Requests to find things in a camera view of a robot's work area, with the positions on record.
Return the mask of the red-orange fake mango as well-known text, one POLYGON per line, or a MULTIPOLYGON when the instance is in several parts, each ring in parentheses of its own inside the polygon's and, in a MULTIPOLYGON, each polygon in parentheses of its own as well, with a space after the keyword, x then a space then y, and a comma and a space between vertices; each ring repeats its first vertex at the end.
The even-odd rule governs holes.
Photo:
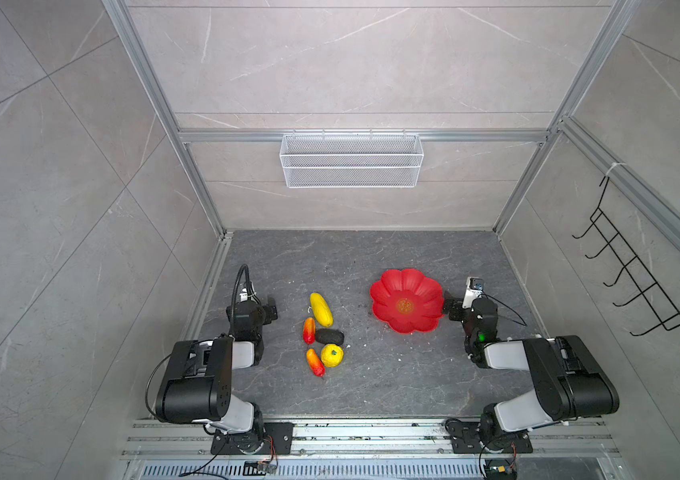
POLYGON ((315 342, 316 324, 313 318, 307 318, 303 323, 302 339, 307 345, 315 342))
POLYGON ((317 377, 323 377, 326 369, 316 351, 314 349, 308 349, 305 356, 311 372, 317 377))

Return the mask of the long yellow fake fruit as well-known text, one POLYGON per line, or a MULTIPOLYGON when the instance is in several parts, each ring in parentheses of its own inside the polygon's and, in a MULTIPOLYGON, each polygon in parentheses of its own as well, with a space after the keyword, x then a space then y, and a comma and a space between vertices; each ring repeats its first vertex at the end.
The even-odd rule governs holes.
POLYGON ((334 317, 326 300, 319 293, 310 295, 310 308, 314 319, 323 327, 330 328, 334 325, 334 317))

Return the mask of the dark fake avocado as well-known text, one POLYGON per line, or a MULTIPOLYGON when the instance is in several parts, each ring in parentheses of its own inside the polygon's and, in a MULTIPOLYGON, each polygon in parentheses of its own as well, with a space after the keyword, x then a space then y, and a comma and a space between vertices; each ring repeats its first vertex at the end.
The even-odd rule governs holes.
POLYGON ((339 330, 321 328, 315 333, 315 341, 324 345, 334 344, 342 346, 345 343, 345 335, 339 330))

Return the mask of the round yellow fake lemon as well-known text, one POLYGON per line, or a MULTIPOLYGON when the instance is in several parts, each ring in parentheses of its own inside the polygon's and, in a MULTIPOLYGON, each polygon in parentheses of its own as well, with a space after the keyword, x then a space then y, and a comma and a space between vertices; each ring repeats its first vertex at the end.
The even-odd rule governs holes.
POLYGON ((326 344, 321 350, 321 361, 327 368, 333 368, 344 360, 344 350, 336 344, 326 344))

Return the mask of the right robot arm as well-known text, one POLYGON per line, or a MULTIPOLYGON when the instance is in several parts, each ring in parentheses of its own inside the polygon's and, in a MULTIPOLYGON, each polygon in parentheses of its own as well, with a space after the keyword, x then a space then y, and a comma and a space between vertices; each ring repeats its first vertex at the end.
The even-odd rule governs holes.
POLYGON ((485 406, 476 422, 447 419, 455 452, 530 453, 531 430, 619 409, 617 389, 580 337, 502 340, 498 306, 486 294, 467 300, 447 294, 442 312, 461 323, 466 353, 478 368, 524 371, 532 381, 530 391, 485 406))

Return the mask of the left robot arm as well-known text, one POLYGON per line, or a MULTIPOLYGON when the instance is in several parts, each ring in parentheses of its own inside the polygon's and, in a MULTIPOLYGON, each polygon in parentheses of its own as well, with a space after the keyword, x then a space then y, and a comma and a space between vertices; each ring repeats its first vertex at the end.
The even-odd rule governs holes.
POLYGON ((227 332, 175 343, 156 366, 164 373, 155 392, 146 386, 144 403, 161 422, 202 426, 216 448, 254 454, 267 443, 263 415, 233 393, 233 372, 260 363, 263 328, 278 319, 278 311, 273 299, 257 296, 246 264, 238 269, 225 313, 227 332))

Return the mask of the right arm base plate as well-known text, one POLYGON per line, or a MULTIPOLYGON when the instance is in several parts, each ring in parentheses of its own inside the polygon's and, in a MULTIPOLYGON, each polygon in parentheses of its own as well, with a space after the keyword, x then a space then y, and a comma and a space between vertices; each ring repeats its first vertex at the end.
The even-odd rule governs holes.
POLYGON ((447 419, 444 428, 455 454, 518 453, 529 454, 533 446, 526 432, 504 432, 479 421, 447 419))

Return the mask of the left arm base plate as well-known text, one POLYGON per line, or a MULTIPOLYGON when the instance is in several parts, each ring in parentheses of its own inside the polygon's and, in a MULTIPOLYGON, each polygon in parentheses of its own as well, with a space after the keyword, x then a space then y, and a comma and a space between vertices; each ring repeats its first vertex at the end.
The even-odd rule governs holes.
POLYGON ((295 424, 290 422, 265 422, 255 425, 246 433, 223 434, 216 431, 212 436, 211 454, 266 455, 274 451, 277 456, 291 452, 295 424))

